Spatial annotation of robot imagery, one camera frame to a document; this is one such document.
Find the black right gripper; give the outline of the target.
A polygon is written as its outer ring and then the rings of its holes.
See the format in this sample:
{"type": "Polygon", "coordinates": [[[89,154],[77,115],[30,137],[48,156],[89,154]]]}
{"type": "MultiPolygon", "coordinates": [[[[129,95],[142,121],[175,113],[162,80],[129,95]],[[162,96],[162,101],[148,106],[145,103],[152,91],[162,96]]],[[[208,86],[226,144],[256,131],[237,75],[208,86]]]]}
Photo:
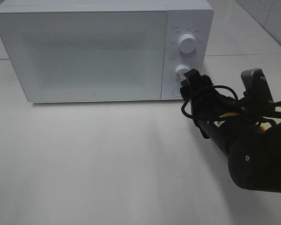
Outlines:
{"type": "Polygon", "coordinates": [[[192,116],[195,117],[193,122],[203,137],[209,139],[209,126],[214,123],[210,118],[218,118],[225,113],[240,113],[235,106],[237,94],[230,87],[214,86],[209,76],[200,75],[196,69],[188,71],[184,76],[180,94],[183,100],[190,100],[192,116]]]}

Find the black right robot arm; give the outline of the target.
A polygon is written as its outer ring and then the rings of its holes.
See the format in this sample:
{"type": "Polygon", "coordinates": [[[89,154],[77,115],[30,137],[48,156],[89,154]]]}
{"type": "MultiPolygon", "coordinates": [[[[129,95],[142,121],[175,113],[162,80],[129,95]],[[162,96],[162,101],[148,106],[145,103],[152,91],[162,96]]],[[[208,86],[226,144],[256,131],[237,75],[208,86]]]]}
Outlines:
{"type": "Polygon", "coordinates": [[[220,86],[196,69],[184,77],[181,111],[226,155],[234,183],[281,193],[281,101],[274,102],[263,71],[241,73],[242,98],[219,93],[220,86]]]}

